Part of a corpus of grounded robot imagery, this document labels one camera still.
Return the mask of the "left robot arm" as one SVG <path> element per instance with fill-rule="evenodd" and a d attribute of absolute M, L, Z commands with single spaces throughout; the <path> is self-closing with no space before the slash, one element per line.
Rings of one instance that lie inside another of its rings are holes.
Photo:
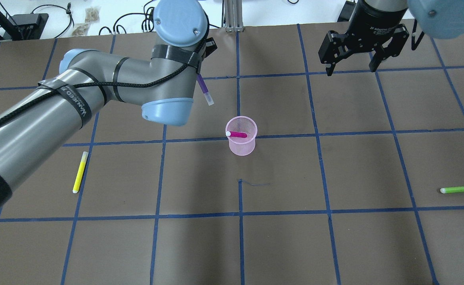
<path fill-rule="evenodd" d="M 109 101 L 140 106 L 147 121 L 187 123 L 202 62 L 212 52 L 208 15 L 197 0 L 161 0 L 153 21 L 150 60 L 69 50 L 57 76 L 0 115 L 0 208 Z"/>

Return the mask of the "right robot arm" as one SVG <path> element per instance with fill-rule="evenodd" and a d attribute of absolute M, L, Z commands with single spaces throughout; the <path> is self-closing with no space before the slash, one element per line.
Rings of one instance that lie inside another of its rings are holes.
<path fill-rule="evenodd" d="M 330 30 L 318 56 L 331 76 L 341 60 L 373 52 L 369 70 L 402 52 L 415 50 L 425 35 L 450 39 L 464 34 L 464 0 L 358 0 L 344 34 Z"/>

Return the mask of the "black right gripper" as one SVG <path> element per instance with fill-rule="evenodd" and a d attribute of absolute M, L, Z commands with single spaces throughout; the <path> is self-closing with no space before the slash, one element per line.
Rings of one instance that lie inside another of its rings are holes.
<path fill-rule="evenodd" d="M 398 56 L 409 36 L 401 23 L 407 10 L 405 0 L 358 0 L 347 31 L 328 31 L 319 48 L 327 76 L 332 76 L 339 61 L 353 54 L 374 52 L 370 72 L 376 72 L 382 61 Z"/>

